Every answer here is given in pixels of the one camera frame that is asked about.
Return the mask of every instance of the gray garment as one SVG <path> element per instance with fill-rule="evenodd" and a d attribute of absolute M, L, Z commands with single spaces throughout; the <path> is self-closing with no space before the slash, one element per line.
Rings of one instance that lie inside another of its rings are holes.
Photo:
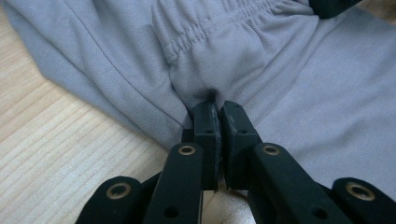
<path fill-rule="evenodd" d="M 6 0 L 44 76 L 166 147 L 203 100 L 242 105 L 321 184 L 396 199 L 396 28 L 307 1 Z"/>

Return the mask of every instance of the wooden table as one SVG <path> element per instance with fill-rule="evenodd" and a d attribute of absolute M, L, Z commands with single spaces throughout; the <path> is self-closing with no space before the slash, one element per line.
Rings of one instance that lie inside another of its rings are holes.
<path fill-rule="evenodd" d="M 396 24 L 393 0 L 364 1 Z M 40 75 L 0 8 L 0 223 L 74 223 L 105 180 L 144 181 L 167 152 Z M 244 197 L 205 193 L 203 223 L 254 223 Z"/>

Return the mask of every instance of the wood grain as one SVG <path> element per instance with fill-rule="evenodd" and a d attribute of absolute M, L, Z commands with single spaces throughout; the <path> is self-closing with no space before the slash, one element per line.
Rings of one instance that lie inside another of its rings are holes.
<path fill-rule="evenodd" d="M 396 23 L 396 3 L 360 7 Z M 0 223 L 74 223 L 105 180 L 144 181 L 166 150 L 43 78 L 0 8 Z M 246 201 L 205 193 L 203 223 L 254 223 Z"/>

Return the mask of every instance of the black object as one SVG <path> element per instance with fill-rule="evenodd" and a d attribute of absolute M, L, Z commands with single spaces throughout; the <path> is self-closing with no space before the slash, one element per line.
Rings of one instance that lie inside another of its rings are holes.
<path fill-rule="evenodd" d="M 309 6 L 321 19 L 329 19 L 355 6 L 361 0 L 309 0 Z"/>
<path fill-rule="evenodd" d="M 332 189 L 316 183 L 285 148 L 262 142 L 241 105 L 225 102 L 218 116 L 203 102 L 193 115 L 160 174 L 143 184 L 107 180 L 77 223 L 201 223 L 203 190 L 218 189 L 221 158 L 228 188 L 248 190 L 257 223 L 396 223 L 390 197 L 355 178 Z"/>

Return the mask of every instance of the brass rivet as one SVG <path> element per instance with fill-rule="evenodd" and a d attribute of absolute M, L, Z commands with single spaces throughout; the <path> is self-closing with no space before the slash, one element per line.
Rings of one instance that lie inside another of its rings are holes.
<path fill-rule="evenodd" d="M 276 156 L 277 154 L 280 153 L 279 148 L 277 148 L 277 147 L 269 147 L 269 146 L 263 147 L 262 151 L 267 153 L 268 155 L 271 155 L 271 156 Z"/>
<path fill-rule="evenodd" d="M 122 188 L 122 191 L 114 192 L 115 188 Z M 127 196 L 130 191 L 131 191 L 131 186 L 125 182 L 121 182 L 114 184 L 110 188 L 108 188 L 108 190 L 106 191 L 106 196 L 111 200 L 117 200 Z"/>
<path fill-rule="evenodd" d="M 372 191 L 367 189 L 361 184 L 355 182 L 348 182 L 346 184 L 346 190 L 355 198 L 364 200 L 364 201 L 372 201 L 375 199 L 375 195 Z"/>
<path fill-rule="evenodd" d="M 184 146 L 178 149 L 178 153 L 180 153 L 183 156 L 190 156 L 194 154 L 194 152 L 195 152 L 195 147 L 191 147 L 191 146 Z"/>

